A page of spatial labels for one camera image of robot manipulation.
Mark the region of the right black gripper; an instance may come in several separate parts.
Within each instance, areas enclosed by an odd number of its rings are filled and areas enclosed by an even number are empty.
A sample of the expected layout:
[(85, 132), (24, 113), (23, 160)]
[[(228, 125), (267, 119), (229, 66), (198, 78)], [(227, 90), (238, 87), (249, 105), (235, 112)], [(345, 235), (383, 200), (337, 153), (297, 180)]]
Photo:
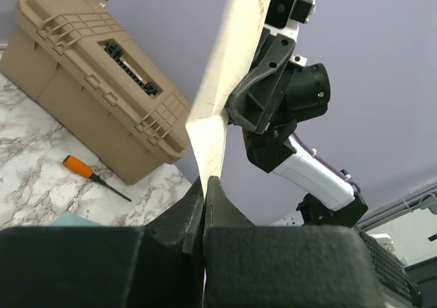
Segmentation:
[(231, 91), (226, 111), (233, 122), (250, 132), (284, 128), (296, 117), (286, 93), (302, 67), (294, 61), (295, 39), (274, 35), (264, 27), (249, 73)]

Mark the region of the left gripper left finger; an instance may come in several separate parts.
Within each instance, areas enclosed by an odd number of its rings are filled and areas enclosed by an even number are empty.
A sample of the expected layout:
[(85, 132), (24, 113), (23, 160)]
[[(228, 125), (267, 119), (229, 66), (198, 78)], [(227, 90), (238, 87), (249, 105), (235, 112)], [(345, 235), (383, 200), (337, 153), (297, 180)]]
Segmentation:
[(201, 307), (203, 194), (194, 182), (136, 227), (1, 232), (2, 307)]

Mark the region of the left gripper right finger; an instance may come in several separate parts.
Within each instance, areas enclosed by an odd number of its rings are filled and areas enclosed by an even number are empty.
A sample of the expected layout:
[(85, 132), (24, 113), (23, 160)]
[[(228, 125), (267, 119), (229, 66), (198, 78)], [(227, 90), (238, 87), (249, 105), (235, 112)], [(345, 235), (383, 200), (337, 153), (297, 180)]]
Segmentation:
[(212, 176), (203, 256), (206, 307), (383, 307), (369, 254), (339, 226), (255, 226)]

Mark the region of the cream letter paper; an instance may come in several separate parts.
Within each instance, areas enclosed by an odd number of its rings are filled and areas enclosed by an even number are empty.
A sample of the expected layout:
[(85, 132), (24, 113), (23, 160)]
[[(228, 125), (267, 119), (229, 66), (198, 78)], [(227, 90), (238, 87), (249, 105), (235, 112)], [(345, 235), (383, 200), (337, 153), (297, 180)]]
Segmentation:
[(270, 0), (227, 0), (216, 44), (186, 121), (202, 190), (221, 176), (228, 114), (225, 103), (249, 71)]

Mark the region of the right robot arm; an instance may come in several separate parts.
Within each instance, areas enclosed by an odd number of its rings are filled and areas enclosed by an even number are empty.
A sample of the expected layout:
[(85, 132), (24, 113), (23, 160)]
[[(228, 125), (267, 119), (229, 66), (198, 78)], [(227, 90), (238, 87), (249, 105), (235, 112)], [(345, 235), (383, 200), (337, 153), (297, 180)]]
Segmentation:
[(264, 28), (249, 72), (225, 108), (230, 122), (242, 129), (248, 160), (307, 192), (291, 221), (354, 227), (368, 210), (358, 184), (296, 134), (298, 123), (327, 112), (331, 91), (324, 65), (306, 66), (293, 54), (295, 45), (293, 39)]

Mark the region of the teal envelope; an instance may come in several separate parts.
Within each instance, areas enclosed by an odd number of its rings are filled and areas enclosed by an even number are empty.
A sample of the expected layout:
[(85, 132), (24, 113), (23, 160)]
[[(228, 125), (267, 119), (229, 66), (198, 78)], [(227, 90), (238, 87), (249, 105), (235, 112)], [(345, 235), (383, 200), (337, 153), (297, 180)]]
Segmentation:
[(98, 227), (101, 224), (81, 216), (72, 214), (70, 212), (64, 212), (60, 214), (52, 223), (52, 226), (57, 227)]

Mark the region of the tan plastic tool case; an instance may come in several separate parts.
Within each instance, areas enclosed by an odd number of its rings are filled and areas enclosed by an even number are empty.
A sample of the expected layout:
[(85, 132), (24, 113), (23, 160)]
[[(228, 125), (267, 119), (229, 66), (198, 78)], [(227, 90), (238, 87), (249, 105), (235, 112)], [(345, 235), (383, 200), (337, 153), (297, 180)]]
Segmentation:
[(190, 100), (97, 0), (18, 0), (1, 72), (126, 184), (179, 160)]

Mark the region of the orange handled screwdriver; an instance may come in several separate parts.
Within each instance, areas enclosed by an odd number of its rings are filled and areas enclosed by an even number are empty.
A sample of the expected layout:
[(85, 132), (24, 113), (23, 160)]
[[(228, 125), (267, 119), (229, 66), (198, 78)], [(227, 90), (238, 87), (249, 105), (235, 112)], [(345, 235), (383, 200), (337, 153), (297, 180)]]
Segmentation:
[(120, 197), (124, 198), (126, 201), (132, 202), (130, 198), (128, 198), (127, 196), (125, 196), (124, 194), (122, 194), (121, 192), (119, 192), (109, 184), (107, 184), (99, 175), (94, 173), (93, 169), (90, 166), (86, 165), (83, 161), (79, 160), (75, 156), (67, 155), (64, 158), (62, 164), (64, 167), (68, 168), (76, 175), (91, 180), (92, 182), (98, 183), (102, 186), (105, 186), (106, 188), (113, 191)]

